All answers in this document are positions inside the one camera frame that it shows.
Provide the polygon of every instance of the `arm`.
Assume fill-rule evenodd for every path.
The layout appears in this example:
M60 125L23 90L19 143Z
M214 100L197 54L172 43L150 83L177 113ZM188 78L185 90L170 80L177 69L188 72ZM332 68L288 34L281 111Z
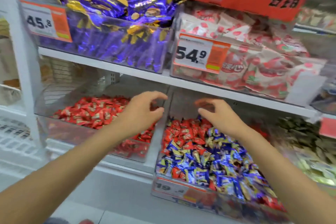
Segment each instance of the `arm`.
M199 106L214 106L215 112L199 109L222 133L237 139L258 164L296 224L335 223L336 202L301 170L284 158L259 133L248 127L231 107L218 99L201 99Z
M113 147L161 118L163 107L149 110L157 98L167 96L161 92L135 96L111 124L1 192L0 223L43 223Z

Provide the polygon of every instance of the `hand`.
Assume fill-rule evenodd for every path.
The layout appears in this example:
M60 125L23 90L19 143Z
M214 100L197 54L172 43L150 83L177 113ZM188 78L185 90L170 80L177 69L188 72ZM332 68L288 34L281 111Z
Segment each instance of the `hand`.
M199 108L198 112L220 132L234 139L240 139L243 137L243 133L250 129L222 99L203 98L197 100L195 104L211 111L214 110L214 112L210 112L204 108Z
M155 111L150 111L151 103L157 98L168 99L167 95L158 91L146 91L133 97L111 124L124 130L128 138L148 129L162 117L165 110L159 107Z

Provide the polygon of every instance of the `forearm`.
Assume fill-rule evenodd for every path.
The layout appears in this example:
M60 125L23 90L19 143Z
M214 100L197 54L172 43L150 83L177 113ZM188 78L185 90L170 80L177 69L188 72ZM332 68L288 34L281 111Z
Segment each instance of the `forearm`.
M334 223L336 202L251 128L237 138L271 184L296 224Z
M0 223L43 223L123 136L120 129L101 129L7 188L0 193Z

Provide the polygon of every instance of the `floor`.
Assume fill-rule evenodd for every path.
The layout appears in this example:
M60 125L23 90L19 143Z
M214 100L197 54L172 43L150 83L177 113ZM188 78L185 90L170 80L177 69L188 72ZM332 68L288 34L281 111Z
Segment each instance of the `floor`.
M4 190L18 180L18 178L0 173L0 191ZM93 221L94 224L153 224L71 201L63 202L52 214L52 217L65 219L70 224L79 224L82 220L85 219Z

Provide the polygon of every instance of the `price tag reading 54.9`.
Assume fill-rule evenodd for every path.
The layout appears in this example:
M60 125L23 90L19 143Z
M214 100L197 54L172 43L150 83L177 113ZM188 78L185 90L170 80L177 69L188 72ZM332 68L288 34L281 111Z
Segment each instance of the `price tag reading 54.9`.
M219 73L230 44L180 34L174 64Z
M29 30L36 35L72 42L65 9L21 0Z

